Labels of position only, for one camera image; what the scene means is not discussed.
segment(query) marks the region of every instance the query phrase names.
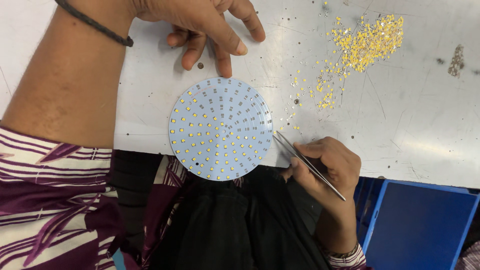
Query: purple striped garment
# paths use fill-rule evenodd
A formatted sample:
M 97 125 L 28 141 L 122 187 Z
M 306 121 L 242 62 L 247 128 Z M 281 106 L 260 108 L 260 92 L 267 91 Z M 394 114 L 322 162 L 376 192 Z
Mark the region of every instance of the purple striped garment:
M 117 192 L 106 185 L 111 154 L 0 128 L 0 269 L 115 269 L 111 255 L 124 228 Z M 148 199 L 144 249 L 122 251 L 127 269 L 148 268 L 187 176 L 175 157 L 162 159 Z M 361 248 L 347 259 L 329 259 L 336 269 L 368 269 Z

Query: sleeve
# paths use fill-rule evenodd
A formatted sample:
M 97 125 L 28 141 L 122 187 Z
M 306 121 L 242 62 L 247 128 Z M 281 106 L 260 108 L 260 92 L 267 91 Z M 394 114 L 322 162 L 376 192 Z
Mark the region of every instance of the sleeve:
M 0 269 L 115 269 L 111 155 L 0 128 Z
M 373 270 L 371 267 L 367 267 L 367 262 L 363 250 L 358 244 L 357 252 L 348 258 L 334 258 L 328 257 L 328 261 L 332 265 L 332 268 L 337 270 Z

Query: hand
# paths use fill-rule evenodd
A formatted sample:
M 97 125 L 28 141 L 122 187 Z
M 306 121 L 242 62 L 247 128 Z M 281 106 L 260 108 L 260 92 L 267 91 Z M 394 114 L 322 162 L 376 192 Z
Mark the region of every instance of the hand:
M 332 137 L 306 145 L 293 145 L 304 156 L 319 159 L 327 167 L 328 174 L 323 173 L 323 176 L 347 201 L 344 202 L 325 182 L 317 179 L 298 158 L 291 159 L 295 180 L 333 216 L 341 215 L 346 207 L 351 207 L 359 180 L 360 157 Z
M 224 77 L 232 76 L 230 54 L 239 56 L 248 52 L 245 44 L 225 22 L 223 12 L 229 11 L 241 19 L 256 41 L 265 40 L 265 31 L 249 0 L 133 0 L 137 17 L 155 22 L 164 20 L 173 24 L 173 33 L 167 37 L 170 46 L 188 49 L 182 58 L 186 70 L 200 58 L 207 36 L 214 42 L 218 69 Z

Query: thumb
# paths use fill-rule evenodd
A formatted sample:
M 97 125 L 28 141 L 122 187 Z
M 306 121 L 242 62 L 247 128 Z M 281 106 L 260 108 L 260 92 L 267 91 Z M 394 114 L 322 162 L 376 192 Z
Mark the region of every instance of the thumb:
M 224 51 L 237 56 L 247 54 L 245 44 L 215 8 L 212 7 L 200 28 L 202 28 L 200 31 L 211 37 Z
M 310 172 L 307 165 L 296 157 L 290 158 L 293 168 L 293 178 L 299 183 L 308 193 L 316 189 L 317 180 L 315 176 Z

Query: black thread bracelet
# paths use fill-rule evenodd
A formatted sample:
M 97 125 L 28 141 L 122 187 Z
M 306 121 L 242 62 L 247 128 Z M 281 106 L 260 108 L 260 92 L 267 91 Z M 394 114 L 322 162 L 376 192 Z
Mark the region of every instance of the black thread bracelet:
M 67 3 L 66 0 L 55 0 L 59 6 L 61 6 L 66 12 L 70 13 L 73 17 L 79 19 L 80 21 L 93 26 L 96 30 L 104 33 L 107 35 L 109 38 L 117 41 L 118 43 L 132 47 L 133 46 L 133 40 L 130 38 L 130 36 L 127 36 L 127 39 L 122 38 L 121 36 L 115 34 L 115 32 L 111 31 L 110 29 L 106 28 L 105 26 L 99 24 L 97 21 L 94 19 L 88 17 L 87 15 L 81 13 L 80 11 L 76 10 L 73 6 L 71 6 L 69 3 Z

